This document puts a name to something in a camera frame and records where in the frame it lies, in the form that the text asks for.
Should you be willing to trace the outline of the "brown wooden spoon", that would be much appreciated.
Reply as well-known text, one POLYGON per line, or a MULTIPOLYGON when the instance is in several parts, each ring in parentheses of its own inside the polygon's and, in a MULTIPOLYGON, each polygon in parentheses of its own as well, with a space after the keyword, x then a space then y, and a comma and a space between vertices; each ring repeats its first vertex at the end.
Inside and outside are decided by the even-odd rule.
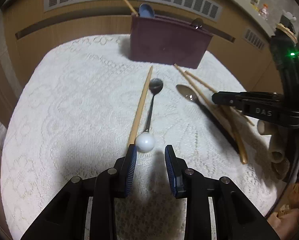
POLYGON ((246 149, 245 149, 245 145, 243 144, 241 135, 240 135, 240 133, 238 131, 238 128, 235 124, 235 120, 233 118, 232 111, 231 111, 229 106, 221 106, 221 108, 222 108, 224 114, 226 115, 226 118, 227 118, 227 120, 230 124, 233 135, 234 135, 235 140, 237 142, 241 163, 242 164, 247 164, 248 163, 248 155, 247 155, 247 152, 246 152, 246 149))

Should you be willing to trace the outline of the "small ball-end metal spoon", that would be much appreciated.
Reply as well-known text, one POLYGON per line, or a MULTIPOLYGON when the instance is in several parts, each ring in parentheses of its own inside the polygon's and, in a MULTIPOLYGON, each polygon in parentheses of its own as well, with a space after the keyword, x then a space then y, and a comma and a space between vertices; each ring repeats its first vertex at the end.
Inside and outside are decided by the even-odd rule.
POLYGON ((146 119, 144 131, 136 138, 136 147, 139 152, 147 153, 153 150, 155 146, 154 136, 150 133, 150 122, 152 119, 154 97, 161 92, 164 87, 164 83, 159 78, 154 78, 149 82, 149 90, 152 93, 152 99, 146 119))

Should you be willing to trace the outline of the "wooden chopstick in holder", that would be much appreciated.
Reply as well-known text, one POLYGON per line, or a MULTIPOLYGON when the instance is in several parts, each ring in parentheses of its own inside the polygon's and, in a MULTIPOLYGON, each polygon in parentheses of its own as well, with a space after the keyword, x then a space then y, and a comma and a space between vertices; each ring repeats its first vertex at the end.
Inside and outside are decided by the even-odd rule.
POLYGON ((125 4, 128 6, 128 8, 130 9, 131 13, 133 16, 138 17, 139 14, 138 12, 133 8, 133 6, 131 5, 131 3, 128 0, 123 0, 125 2, 125 4))

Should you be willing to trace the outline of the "white lace tablecloth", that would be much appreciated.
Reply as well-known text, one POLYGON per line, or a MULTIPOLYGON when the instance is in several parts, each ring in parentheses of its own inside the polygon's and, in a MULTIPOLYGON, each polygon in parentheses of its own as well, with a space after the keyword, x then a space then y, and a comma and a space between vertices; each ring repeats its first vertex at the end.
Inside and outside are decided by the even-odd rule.
POLYGON ((126 153, 148 76, 164 83, 153 107, 154 149, 137 156, 131 194, 115 202, 119 239, 183 239, 186 201, 171 194, 164 149, 206 177, 231 178, 262 214, 281 194, 267 154, 268 137, 235 115, 248 152, 239 156, 199 107, 181 96, 186 84, 173 66, 128 59, 127 35, 64 43, 37 65, 13 111, 2 153, 0 191, 6 223, 20 239, 73 176, 92 178, 126 153))

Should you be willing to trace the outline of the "translucent grey plastic spoon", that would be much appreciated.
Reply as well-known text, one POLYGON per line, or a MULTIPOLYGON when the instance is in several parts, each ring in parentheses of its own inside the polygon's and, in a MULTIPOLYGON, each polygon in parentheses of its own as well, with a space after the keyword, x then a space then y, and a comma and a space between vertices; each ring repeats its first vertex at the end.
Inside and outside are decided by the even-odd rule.
POLYGON ((203 25, 204 22, 201 18, 195 18, 192 22, 191 22, 191 26, 194 29, 203 29, 203 25))

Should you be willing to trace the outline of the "purple plastic utensil holder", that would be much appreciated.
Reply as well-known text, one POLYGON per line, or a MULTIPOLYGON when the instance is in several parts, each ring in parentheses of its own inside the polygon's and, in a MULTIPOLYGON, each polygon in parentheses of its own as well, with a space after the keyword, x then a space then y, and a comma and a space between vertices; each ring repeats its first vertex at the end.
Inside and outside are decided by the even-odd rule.
POLYGON ((130 60, 196 69, 213 34, 167 16, 132 16, 130 60))

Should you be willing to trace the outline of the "cardboard tube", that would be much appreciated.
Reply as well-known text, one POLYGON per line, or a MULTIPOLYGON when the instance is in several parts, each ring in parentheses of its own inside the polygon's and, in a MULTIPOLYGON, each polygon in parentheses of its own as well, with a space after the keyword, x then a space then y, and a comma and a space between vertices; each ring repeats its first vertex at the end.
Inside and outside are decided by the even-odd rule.
POLYGON ((268 155, 271 168, 277 179, 283 180, 290 168, 285 154, 287 129, 263 120, 258 120, 257 130, 260 135, 270 135, 268 155))

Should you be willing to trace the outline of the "small grey vent grille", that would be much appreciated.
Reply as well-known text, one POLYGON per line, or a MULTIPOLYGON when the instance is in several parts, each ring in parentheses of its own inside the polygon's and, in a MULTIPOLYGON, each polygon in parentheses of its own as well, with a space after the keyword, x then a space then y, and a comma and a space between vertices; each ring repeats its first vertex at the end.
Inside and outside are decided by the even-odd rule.
POLYGON ((265 42, 249 28, 246 29, 243 38, 246 42, 259 50, 262 50, 265 46, 265 42))

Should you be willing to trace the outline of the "wooden chopstick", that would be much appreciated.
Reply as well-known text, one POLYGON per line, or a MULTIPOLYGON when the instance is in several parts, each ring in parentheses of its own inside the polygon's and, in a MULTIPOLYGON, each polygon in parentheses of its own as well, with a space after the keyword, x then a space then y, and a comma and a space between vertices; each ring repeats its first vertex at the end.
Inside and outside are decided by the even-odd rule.
MULTIPOLYGON (((201 85, 205 86, 208 90, 212 91, 213 93, 217 93, 218 91, 212 88, 210 85, 208 85, 206 82, 201 80, 199 77, 193 75, 192 73, 188 72, 187 70, 185 71, 185 74, 192 77, 196 81, 198 81, 201 85)), ((241 117, 243 117, 250 125, 255 126, 255 124, 248 118, 246 117, 242 112, 240 112, 238 109, 233 108, 241 117)))
POLYGON ((210 108, 210 110, 216 115, 216 118, 224 118, 227 120, 226 115, 224 114, 222 108, 220 106, 216 106, 204 95, 204 93, 195 85, 195 83, 185 74, 184 71, 181 70, 181 68, 174 64, 175 68, 181 73, 181 75, 188 81, 188 83, 194 88, 194 90, 200 95, 200 97, 204 100, 204 102, 207 104, 207 106, 210 108))
POLYGON ((128 0, 123 0, 125 2, 125 4, 128 6, 128 8, 130 9, 131 13, 133 16, 138 17, 139 14, 138 12, 133 8, 133 6, 131 5, 131 3, 128 0))
POLYGON ((144 104, 145 104, 145 100, 146 100, 146 96, 147 96, 147 91, 148 91, 149 85, 150 85, 150 78, 152 76, 152 72, 153 72, 153 66, 150 67, 149 72, 148 72, 147 77, 146 77, 146 81, 145 81, 144 86, 143 86, 143 90, 142 90, 142 93, 141 93, 141 97, 139 99, 137 111, 136 111, 136 114, 135 114, 135 117, 134 117, 134 120, 133 120, 130 136, 128 138, 127 146, 129 146, 130 144, 134 144, 134 142, 136 140, 137 132, 138 132, 138 128, 139 128, 139 123, 140 123, 140 120, 141 120, 141 116, 142 116, 142 113, 143 113, 143 108, 144 108, 144 104))

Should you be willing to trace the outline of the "large steel spoon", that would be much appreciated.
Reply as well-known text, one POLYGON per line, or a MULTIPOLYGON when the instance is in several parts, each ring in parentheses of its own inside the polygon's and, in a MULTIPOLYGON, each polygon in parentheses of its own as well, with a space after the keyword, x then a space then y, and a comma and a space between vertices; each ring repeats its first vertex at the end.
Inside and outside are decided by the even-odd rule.
POLYGON ((210 112, 210 110, 205 107, 198 99, 197 94, 188 86, 176 85, 177 91, 188 101, 195 103, 200 110, 209 118, 209 120, 219 129, 222 135, 227 139, 234 150, 239 153, 239 148, 237 142, 233 139, 230 133, 224 128, 224 126, 217 120, 217 118, 210 112))

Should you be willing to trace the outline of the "blue plastic rice spoon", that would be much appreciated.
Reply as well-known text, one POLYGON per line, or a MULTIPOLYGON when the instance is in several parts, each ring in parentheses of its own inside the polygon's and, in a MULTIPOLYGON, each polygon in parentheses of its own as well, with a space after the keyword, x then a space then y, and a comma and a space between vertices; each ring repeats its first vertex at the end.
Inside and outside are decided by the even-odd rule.
POLYGON ((145 18, 154 18, 154 9, 148 3, 143 3, 139 6, 139 16, 145 18))

